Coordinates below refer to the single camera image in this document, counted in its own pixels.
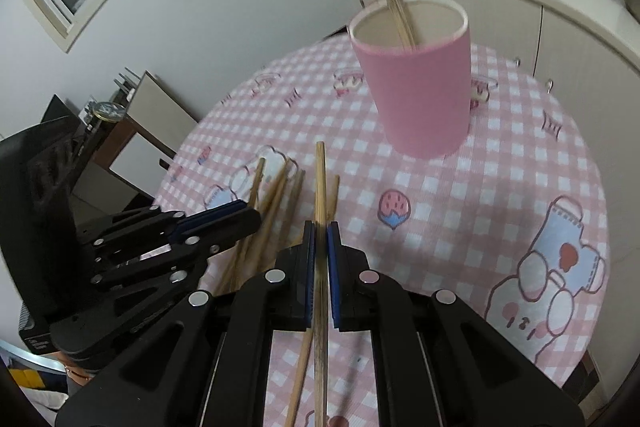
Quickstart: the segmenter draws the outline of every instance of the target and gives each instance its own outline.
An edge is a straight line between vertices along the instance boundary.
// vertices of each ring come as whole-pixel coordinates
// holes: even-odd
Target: yellow object
[[[33,369],[9,369],[9,373],[14,377],[15,383],[20,387],[30,389],[44,389],[45,385],[37,371]]]

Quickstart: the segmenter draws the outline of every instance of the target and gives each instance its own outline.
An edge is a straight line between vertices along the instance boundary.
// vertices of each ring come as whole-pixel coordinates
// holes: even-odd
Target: cup
[[[405,2],[415,48],[402,47],[385,0],[356,15],[349,35],[386,139],[399,153],[431,159],[454,152],[468,133],[469,20],[452,0]]]

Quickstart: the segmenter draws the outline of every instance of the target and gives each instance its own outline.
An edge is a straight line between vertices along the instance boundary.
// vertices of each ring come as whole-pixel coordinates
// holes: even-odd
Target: desk
[[[327,170],[342,177],[343,243],[408,290],[454,291],[562,385],[587,348],[608,276],[600,175],[572,118],[515,63],[472,46],[472,73],[488,103],[471,108],[455,154],[423,161],[386,141],[347,36],[296,51],[200,122],[156,202],[193,214],[246,198],[257,157],[267,157],[269,180],[288,155],[308,172],[295,237],[313,216],[315,143],[324,140]],[[215,288],[228,259],[210,260],[203,287]],[[266,426],[284,423],[301,343],[274,334]],[[330,417],[377,425],[369,335],[330,329],[329,354]],[[312,425],[312,377],[310,367],[297,425]]]

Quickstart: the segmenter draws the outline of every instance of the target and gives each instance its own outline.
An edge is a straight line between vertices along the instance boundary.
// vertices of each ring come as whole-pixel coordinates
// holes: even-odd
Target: gingham pattern
[[[473,46],[472,70],[488,77],[490,100],[472,110],[471,133],[457,153],[427,162],[392,149],[366,83],[338,98],[334,72],[357,67],[347,36],[273,61],[260,72],[277,73],[271,86],[256,94],[254,79],[242,84],[185,140],[157,203],[190,214],[203,210],[208,188],[228,183],[268,144],[308,172],[294,237],[313,216],[315,143],[324,140],[327,170],[342,177],[337,221],[343,242],[364,250],[373,269],[406,289],[429,294],[447,288],[484,315],[491,289],[516,272],[550,202],[561,195],[579,201],[582,241],[608,259],[598,170],[572,118],[535,79],[494,51]],[[552,118],[549,132],[543,130],[545,115]],[[557,139],[554,123],[561,125]],[[200,165],[196,159],[206,146],[211,154]],[[387,189],[407,195],[412,208],[395,230],[378,219]],[[204,287],[214,287],[226,259],[228,254],[211,259]],[[568,329],[537,359],[558,385],[586,349],[605,286],[593,295],[578,294]],[[284,423],[301,339],[295,333],[274,336],[266,426]],[[350,427],[377,425],[369,336],[332,330],[329,372],[329,415],[344,416]],[[312,376],[311,361],[296,425],[303,426],[313,409]]]

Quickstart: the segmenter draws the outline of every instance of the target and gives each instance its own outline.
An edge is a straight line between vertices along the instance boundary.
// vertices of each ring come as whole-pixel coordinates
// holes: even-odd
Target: cup rim
[[[400,46],[377,46],[375,44],[367,44],[356,38],[353,34],[354,30],[357,26],[363,22],[364,19],[377,13],[386,8],[386,0],[376,1],[375,3],[370,4],[365,9],[361,10],[349,23],[347,26],[347,33],[349,34],[351,41],[358,45],[358,47],[366,50],[369,53],[375,54],[386,54],[386,55],[412,55],[416,52],[429,52],[438,48],[441,48],[453,41],[461,38],[469,29],[469,16],[466,13],[466,10],[454,0],[404,0],[406,3],[412,3],[416,1],[420,2],[430,2],[432,4],[439,4],[441,6],[449,7],[455,11],[457,11],[463,19],[462,26],[460,26],[457,31],[452,33],[451,35],[444,37],[440,40],[432,42],[431,44],[424,44],[416,46],[415,48],[403,48]]]

